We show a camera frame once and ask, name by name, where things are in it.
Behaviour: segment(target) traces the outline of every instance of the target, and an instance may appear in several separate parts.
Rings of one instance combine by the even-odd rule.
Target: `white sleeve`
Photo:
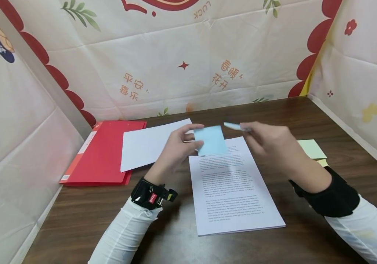
[[[350,216],[325,217],[338,235],[369,263],[377,263],[377,208],[360,196]]]
[[[147,210],[128,198],[103,234],[88,264],[130,263],[144,234],[161,210]]]

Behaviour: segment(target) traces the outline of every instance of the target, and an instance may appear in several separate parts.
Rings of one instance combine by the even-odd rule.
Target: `yellow sticky note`
[[[297,140],[297,142],[299,142],[300,146],[303,148],[304,152],[306,152],[309,158],[314,160],[327,158],[314,139]]]
[[[322,167],[329,166],[328,163],[326,162],[326,159],[320,159],[317,161]]]

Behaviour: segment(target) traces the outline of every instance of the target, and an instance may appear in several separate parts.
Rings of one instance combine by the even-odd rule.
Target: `paper sheet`
[[[194,138],[196,141],[203,140],[204,142],[203,146],[198,150],[199,156],[228,152],[220,125],[196,129],[194,130]]]
[[[171,132],[186,124],[192,124],[191,119],[125,132],[122,142],[121,172],[154,163]]]
[[[197,235],[284,227],[244,139],[225,142],[226,154],[189,156]]]
[[[307,139],[307,140],[297,140],[303,150],[311,159],[323,159],[327,158],[325,153],[321,150],[319,145],[316,143],[314,139]]]

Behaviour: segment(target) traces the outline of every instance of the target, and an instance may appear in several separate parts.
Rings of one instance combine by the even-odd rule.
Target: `brown table surface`
[[[328,164],[377,207],[377,161],[308,98],[291,98],[145,119],[147,127],[185,118],[206,126],[258,120],[316,139]],[[226,139],[241,136],[223,127]],[[197,236],[188,159],[167,183],[179,192],[150,226],[133,263],[366,263],[296,196],[275,170],[255,159],[286,228]],[[63,187],[24,263],[87,263],[97,242],[150,166],[125,187]]]

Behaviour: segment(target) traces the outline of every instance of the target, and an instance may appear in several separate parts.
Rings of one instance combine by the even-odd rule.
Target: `fabric backdrop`
[[[377,159],[376,3],[344,1],[309,96]]]
[[[299,96],[341,0],[0,0],[91,125]]]
[[[21,263],[82,137],[0,29],[0,264]]]

